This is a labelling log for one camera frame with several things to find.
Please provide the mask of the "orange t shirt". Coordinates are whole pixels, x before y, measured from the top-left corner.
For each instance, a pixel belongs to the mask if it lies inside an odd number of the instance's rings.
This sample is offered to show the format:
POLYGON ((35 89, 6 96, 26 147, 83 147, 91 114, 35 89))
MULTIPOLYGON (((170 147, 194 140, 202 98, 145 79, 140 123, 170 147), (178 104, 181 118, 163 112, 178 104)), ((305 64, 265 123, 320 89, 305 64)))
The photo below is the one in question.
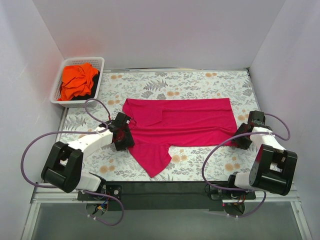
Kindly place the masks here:
POLYGON ((93 77, 98 70, 90 63, 65 66, 62 72, 59 101, 71 101, 73 97, 91 93, 93 77))

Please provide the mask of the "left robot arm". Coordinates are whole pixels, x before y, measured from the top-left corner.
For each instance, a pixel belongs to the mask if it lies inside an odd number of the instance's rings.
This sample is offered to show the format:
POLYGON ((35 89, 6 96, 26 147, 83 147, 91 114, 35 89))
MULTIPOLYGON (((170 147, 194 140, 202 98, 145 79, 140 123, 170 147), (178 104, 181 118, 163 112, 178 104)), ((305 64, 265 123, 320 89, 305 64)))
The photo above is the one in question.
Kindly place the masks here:
POLYGON ((107 193, 105 180, 82 170, 83 160, 108 145, 113 144, 117 151, 133 147, 130 121, 131 117, 119 112, 115 119, 101 123, 90 134, 68 143, 56 142, 42 169, 41 179, 66 193, 89 191, 95 200, 103 199, 107 193))

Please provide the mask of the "floral patterned table mat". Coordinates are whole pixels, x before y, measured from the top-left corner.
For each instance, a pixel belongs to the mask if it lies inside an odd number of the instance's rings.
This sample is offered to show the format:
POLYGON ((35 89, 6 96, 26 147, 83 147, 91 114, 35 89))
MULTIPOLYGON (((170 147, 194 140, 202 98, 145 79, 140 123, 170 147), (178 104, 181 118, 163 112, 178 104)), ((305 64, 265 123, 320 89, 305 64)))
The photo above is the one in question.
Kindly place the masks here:
MULTIPOLYGON (((249 112, 259 105, 248 73, 243 71, 147 71, 106 72, 98 93, 100 103, 86 113, 83 108, 64 111, 60 129, 71 131, 57 139, 70 142, 93 131, 98 120, 122 111, 128 98, 148 100, 229 98, 237 125, 245 123, 249 112)), ((223 146, 171 147, 171 161, 155 181, 226 181, 234 172, 248 172, 256 158, 254 145, 243 150, 223 146)), ((151 178, 128 151, 108 145, 84 160, 85 171, 107 181, 144 181, 151 178)))

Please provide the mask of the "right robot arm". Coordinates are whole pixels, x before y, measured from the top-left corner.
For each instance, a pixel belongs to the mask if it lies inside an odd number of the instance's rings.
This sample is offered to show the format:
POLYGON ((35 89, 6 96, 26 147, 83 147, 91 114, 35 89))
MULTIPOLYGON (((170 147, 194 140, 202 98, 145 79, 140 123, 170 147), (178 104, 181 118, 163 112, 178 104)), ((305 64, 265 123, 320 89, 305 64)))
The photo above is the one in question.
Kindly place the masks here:
POLYGON ((275 138, 271 127, 266 125, 265 113, 250 111, 247 123, 242 123, 231 142, 239 149, 247 150, 251 144, 257 155, 249 172, 234 172, 228 178, 227 195, 237 199, 245 190, 264 190, 286 196, 290 190, 298 155, 286 150, 275 138))

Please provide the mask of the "black t shirt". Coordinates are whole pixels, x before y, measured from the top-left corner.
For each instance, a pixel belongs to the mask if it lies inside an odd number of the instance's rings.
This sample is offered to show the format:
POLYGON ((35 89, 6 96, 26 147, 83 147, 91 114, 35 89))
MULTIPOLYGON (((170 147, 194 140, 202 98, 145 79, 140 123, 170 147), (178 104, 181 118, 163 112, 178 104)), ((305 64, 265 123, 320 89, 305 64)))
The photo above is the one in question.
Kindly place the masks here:
POLYGON ((96 95, 97 88, 98 88, 100 74, 101 74, 101 72, 98 71, 98 74, 95 75, 92 78, 93 86, 91 88, 91 93, 90 94, 86 94, 84 96, 80 96, 80 95, 79 96, 74 96, 71 100, 72 101, 85 101, 85 100, 94 98, 95 95, 96 95))

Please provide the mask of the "magenta t shirt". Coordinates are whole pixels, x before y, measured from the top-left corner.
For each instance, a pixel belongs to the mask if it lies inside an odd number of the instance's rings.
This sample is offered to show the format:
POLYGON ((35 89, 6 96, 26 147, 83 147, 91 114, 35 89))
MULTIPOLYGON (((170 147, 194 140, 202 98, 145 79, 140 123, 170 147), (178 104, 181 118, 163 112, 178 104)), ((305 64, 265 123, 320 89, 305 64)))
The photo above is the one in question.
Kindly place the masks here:
POLYGON ((122 110, 133 120, 129 127, 134 146, 129 152, 151 178, 171 162, 171 146, 217 146, 237 130, 229 98, 128 98, 122 110))

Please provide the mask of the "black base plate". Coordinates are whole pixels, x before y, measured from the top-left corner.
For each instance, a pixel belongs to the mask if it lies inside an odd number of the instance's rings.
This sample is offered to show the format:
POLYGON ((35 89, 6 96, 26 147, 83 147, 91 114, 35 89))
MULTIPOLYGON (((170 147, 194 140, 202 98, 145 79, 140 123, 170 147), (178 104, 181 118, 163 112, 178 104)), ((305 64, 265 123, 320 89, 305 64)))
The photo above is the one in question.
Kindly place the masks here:
POLYGON ((256 198, 253 192, 220 190, 203 181, 109 181, 98 192, 120 200, 125 210, 223 211, 223 201, 230 201, 242 214, 244 201, 256 198))

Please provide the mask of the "aluminium frame rail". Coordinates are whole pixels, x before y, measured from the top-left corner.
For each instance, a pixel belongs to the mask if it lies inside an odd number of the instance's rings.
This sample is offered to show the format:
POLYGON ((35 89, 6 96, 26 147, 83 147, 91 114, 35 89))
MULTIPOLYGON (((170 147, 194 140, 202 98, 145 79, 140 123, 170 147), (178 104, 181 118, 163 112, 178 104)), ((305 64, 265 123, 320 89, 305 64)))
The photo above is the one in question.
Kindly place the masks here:
POLYGON ((244 201, 244 212, 224 200, 222 211, 209 209, 125 210, 112 201, 77 191, 38 188, 33 192, 24 240, 310 240, 300 198, 264 195, 244 201))

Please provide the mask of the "white plastic laundry basket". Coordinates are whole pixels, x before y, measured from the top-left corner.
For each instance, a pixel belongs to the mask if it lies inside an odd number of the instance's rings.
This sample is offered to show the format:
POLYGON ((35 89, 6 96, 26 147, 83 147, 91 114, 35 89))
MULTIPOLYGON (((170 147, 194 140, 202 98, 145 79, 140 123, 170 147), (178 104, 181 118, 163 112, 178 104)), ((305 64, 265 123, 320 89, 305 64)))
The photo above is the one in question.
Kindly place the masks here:
POLYGON ((60 68, 57 72, 51 93, 50 93, 50 101, 53 104, 61 105, 65 108, 83 108, 84 106, 87 107, 95 107, 97 105, 97 102, 88 101, 86 103, 85 100, 70 100, 70 101, 59 101, 58 99, 61 97, 61 90, 60 87, 62 85, 62 74, 63 70, 66 66, 74 66, 74 65, 80 65, 90 63, 94 68, 96 68, 99 71, 99 78, 97 81, 97 87, 95 88, 95 94, 93 98, 98 98, 98 93, 100 90, 100 85, 102 82, 102 74, 104 70, 104 64, 105 59, 103 57, 98 56, 85 56, 85 57, 73 57, 68 58, 62 62, 60 65, 60 68))

